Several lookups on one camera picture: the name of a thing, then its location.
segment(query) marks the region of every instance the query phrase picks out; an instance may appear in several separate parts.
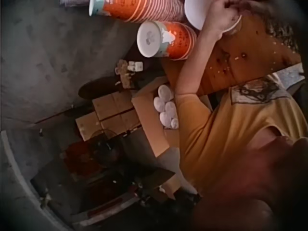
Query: orange paper cup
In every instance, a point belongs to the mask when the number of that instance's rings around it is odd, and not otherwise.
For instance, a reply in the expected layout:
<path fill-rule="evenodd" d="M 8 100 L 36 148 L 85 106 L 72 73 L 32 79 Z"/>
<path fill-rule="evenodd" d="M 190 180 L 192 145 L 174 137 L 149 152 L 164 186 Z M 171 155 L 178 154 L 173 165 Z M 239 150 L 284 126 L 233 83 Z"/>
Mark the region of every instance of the orange paper cup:
<path fill-rule="evenodd" d="M 170 22 L 145 22 L 137 33 L 140 53 L 145 57 L 181 59 L 190 51 L 191 35 L 185 25 Z"/>

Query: wooden table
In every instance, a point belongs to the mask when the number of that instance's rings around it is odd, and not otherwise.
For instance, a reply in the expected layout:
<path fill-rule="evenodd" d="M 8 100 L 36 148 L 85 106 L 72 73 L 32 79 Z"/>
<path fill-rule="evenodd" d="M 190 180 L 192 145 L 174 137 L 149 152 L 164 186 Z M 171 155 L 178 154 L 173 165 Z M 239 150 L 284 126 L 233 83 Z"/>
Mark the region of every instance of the wooden table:
<path fill-rule="evenodd" d="M 207 63 L 199 95 L 266 76 L 301 62 L 300 55 L 266 34 L 258 16 L 245 16 L 242 29 L 217 42 Z M 184 61 L 162 58 L 161 64 L 172 87 L 175 86 Z"/>

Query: printed design on cup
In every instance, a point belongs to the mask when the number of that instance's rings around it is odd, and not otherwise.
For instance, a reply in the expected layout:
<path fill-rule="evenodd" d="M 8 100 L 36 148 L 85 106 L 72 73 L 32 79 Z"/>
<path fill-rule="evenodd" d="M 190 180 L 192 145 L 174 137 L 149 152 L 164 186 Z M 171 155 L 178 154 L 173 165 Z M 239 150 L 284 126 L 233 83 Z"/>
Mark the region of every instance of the printed design on cup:
<path fill-rule="evenodd" d="M 146 44 L 150 45 L 152 42 L 155 42 L 154 33 L 152 31 L 148 31 L 146 33 Z"/>
<path fill-rule="evenodd" d="M 106 0 L 103 10 L 112 17 L 128 20 L 140 6 L 139 0 Z"/>

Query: cardboard flap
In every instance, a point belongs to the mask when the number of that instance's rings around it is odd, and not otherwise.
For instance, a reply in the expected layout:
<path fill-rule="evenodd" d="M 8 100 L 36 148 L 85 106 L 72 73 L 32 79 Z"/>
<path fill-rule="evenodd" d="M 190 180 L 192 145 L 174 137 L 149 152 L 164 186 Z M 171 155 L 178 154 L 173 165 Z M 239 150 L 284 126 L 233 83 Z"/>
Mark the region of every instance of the cardboard flap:
<path fill-rule="evenodd" d="M 159 120 L 159 114 L 153 106 L 153 98 L 154 94 L 151 92 L 133 97 L 131 101 L 136 109 L 154 155 L 158 157 L 170 146 L 165 138 L 164 128 Z"/>
<path fill-rule="evenodd" d="M 173 148 L 180 147 L 180 133 L 179 130 L 165 129 L 165 138 L 167 139 L 169 146 Z"/>
<path fill-rule="evenodd" d="M 166 76 L 162 76 L 162 77 L 157 77 L 156 79 L 154 79 L 151 83 L 149 83 L 148 85 L 144 86 L 142 89 L 140 89 L 140 91 L 138 91 L 133 98 L 135 97 L 139 97 L 143 94 L 147 94 L 150 93 L 154 90 L 156 90 L 160 85 L 163 85 L 165 83 L 168 83 L 168 79 Z"/>

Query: stacked cups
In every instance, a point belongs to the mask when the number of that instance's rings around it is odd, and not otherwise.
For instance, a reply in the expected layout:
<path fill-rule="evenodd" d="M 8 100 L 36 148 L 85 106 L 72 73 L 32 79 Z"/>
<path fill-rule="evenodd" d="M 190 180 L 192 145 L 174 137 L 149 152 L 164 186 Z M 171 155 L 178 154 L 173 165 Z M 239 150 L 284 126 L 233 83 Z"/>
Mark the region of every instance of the stacked cups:
<path fill-rule="evenodd" d="M 144 57 L 185 60 L 197 41 L 196 33 L 177 22 L 144 22 L 137 33 L 137 44 Z"/>
<path fill-rule="evenodd" d="M 90 0 L 90 16 L 108 15 L 125 22 L 176 21 L 184 17 L 180 0 Z"/>

